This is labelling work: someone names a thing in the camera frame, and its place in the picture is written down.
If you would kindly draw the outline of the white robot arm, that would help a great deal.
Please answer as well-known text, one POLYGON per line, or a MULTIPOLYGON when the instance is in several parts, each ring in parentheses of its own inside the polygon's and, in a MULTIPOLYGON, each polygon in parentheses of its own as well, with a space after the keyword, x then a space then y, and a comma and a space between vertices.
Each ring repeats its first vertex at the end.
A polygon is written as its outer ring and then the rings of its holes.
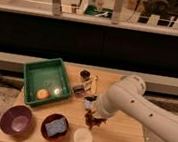
POLYGON ((108 119, 122 111, 164 141, 178 142, 178 116, 145 99, 146 88, 144 80, 137 75, 113 83, 97 98, 94 118, 108 119))

